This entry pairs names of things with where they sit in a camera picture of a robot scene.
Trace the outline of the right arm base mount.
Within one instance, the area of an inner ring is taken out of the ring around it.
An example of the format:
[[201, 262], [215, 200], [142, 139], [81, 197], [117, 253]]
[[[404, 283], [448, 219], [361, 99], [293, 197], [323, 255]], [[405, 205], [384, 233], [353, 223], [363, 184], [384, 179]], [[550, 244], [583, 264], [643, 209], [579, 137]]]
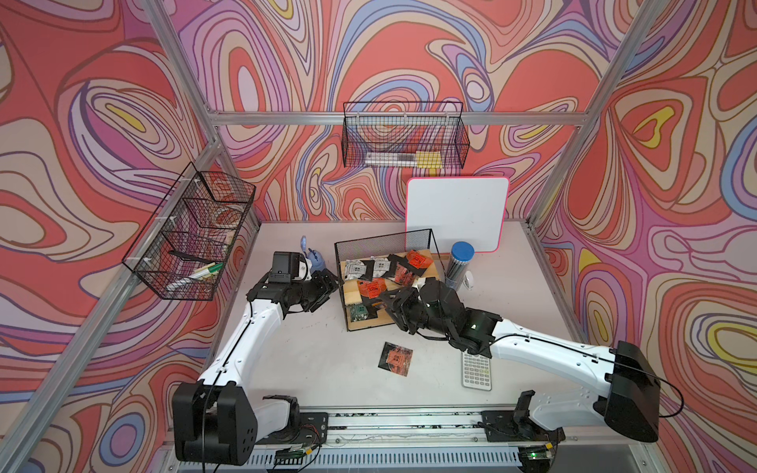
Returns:
[[511, 443], [512, 441], [532, 441], [533, 443], [562, 443], [566, 435], [562, 428], [546, 430], [530, 416], [530, 403], [534, 390], [520, 394], [513, 410], [483, 411], [482, 419], [476, 424], [483, 429], [489, 443]]

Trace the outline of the white board pink frame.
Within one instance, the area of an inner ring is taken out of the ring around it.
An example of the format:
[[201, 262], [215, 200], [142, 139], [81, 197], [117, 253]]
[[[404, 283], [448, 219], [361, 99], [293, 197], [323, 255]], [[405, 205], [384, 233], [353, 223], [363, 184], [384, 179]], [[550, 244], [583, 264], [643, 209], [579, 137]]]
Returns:
[[506, 177], [414, 177], [407, 183], [405, 228], [430, 229], [441, 253], [456, 242], [496, 251], [506, 219]]

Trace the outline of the white patterned tea bag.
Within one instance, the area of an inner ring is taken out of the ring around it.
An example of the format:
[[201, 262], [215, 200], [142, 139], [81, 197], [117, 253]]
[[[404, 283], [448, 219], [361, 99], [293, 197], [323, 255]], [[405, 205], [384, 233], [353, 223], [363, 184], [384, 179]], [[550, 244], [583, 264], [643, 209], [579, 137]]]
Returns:
[[347, 260], [344, 263], [344, 280], [361, 280], [366, 282], [372, 282], [374, 279], [375, 262], [372, 259], [368, 260]]

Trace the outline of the white eraser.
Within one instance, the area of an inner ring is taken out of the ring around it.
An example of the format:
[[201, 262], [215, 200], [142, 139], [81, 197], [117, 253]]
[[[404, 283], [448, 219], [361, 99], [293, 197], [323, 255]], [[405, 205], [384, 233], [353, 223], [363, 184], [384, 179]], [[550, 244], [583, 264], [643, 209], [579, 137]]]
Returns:
[[474, 288], [475, 280], [471, 271], [465, 272], [463, 277], [463, 285], [465, 285], [465, 288], [469, 290], [472, 290]]

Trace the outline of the green tea bag lower shelf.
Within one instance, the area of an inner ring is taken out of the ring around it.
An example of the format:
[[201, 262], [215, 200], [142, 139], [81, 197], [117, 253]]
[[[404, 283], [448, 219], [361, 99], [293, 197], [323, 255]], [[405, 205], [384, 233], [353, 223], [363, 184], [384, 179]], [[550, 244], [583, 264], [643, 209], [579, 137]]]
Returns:
[[364, 321], [370, 318], [370, 311], [365, 305], [349, 305], [347, 307], [349, 321], [351, 323]]

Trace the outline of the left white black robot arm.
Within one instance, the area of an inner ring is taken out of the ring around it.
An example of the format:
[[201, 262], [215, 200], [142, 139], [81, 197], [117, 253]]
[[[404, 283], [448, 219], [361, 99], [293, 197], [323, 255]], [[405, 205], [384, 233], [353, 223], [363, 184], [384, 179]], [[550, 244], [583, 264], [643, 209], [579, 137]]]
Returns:
[[289, 443], [301, 435], [297, 398], [255, 398], [246, 385], [264, 343], [286, 315], [313, 313], [337, 289], [337, 277], [325, 269], [291, 282], [266, 275], [248, 291], [242, 319], [226, 345], [196, 382], [183, 382], [173, 394], [177, 460], [242, 466], [260, 441]]

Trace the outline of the red tea bag black edge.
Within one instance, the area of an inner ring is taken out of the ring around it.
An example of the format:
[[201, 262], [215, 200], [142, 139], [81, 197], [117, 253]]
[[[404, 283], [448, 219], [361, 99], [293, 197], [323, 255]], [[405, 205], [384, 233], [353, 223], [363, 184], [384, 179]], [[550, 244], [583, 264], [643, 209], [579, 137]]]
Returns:
[[411, 349], [401, 347], [390, 342], [384, 343], [378, 368], [398, 374], [398, 376], [408, 376], [410, 364], [413, 357]]

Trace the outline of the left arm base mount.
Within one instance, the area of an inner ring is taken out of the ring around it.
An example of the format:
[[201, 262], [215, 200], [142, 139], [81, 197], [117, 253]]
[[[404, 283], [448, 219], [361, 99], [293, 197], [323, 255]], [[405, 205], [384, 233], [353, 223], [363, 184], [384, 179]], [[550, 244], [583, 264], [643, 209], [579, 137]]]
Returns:
[[297, 428], [284, 433], [273, 433], [257, 443], [259, 445], [323, 445], [327, 441], [329, 415], [327, 412], [306, 412], [300, 415]]

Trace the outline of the green marker in basket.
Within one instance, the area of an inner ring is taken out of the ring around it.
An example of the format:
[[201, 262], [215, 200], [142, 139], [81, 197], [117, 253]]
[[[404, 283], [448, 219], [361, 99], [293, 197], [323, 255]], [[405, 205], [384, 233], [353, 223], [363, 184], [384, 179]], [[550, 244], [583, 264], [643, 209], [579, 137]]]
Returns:
[[192, 274], [189, 275], [189, 278], [192, 280], [208, 279], [216, 275], [217, 273], [219, 273], [224, 268], [224, 266], [225, 266], [224, 263], [208, 264], [194, 271]]

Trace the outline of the blue lid pen jar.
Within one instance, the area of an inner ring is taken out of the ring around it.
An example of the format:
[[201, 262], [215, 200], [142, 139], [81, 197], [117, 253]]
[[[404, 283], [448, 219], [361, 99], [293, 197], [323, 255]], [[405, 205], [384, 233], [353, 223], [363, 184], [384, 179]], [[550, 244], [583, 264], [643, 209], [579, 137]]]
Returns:
[[468, 242], [455, 242], [449, 253], [449, 264], [445, 273], [446, 285], [457, 290], [462, 284], [467, 266], [475, 256], [474, 247]]

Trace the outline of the white calculator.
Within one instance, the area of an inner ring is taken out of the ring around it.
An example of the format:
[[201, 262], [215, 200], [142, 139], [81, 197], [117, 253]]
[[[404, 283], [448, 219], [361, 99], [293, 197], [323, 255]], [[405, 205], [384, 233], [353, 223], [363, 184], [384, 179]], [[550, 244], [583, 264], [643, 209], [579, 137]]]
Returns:
[[461, 383], [469, 389], [492, 390], [491, 361], [481, 355], [461, 355]]

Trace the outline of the blue brush holder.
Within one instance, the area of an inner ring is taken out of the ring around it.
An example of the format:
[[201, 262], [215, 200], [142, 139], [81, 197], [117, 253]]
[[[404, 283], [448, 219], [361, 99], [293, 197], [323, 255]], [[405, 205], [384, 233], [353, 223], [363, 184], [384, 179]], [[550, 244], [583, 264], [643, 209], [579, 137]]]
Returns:
[[326, 269], [323, 255], [319, 251], [313, 250], [309, 247], [306, 236], [301, 237], [301, 251], [307, 260], [309, 272], [323, 271]]

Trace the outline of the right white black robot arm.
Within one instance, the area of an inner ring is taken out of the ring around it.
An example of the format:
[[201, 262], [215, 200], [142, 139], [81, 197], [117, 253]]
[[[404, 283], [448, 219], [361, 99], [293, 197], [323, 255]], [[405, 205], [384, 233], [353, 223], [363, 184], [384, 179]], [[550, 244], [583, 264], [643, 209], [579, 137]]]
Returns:
[[379, 299], [396, 326], [410, 335], [445, 342], [470, 356], [524, 364], [579, 386], [554, 394], [522, 392], [509, 427], [522, 439], [593, 425], [640, 443], [660, 438], [660, 420], [666, 417], [660, 393], [667, 381], [633, 343], [587, 345], [534, 331], [491, 311], [465, 307], [455, 290], [434, 278], [421, 288], [386, 291]]

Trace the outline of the red tea bag shelf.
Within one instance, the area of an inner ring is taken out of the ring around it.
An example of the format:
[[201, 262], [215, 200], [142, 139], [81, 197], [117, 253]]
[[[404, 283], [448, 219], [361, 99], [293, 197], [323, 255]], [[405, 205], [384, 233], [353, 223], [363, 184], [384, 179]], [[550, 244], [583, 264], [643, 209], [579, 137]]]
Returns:
[[407, 263], [416, 269], [425, 270], [433, 264], [433, 259], [422, 252], [412, 250], [405, 256]]

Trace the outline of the yellow sticky notes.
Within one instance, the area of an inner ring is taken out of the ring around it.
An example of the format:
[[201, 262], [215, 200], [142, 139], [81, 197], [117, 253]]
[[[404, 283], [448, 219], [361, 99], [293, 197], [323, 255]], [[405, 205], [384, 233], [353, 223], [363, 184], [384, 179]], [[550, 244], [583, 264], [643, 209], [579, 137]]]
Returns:
[[445, 162], [441, 152], [418, 151], [415, 153], [415, 165], [418, 169], [441, 169]]

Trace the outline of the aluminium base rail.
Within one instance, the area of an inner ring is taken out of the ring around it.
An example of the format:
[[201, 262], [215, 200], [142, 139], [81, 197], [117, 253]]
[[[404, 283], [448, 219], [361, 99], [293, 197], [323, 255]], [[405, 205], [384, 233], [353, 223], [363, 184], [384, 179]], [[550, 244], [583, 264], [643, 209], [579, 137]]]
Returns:
[[323, 445], [257, 445], [240, 472], [664, 472], [656, 448], [593, 426], [556, 443], [489, 443], [476, 424], [507, 406], [315, 408]]

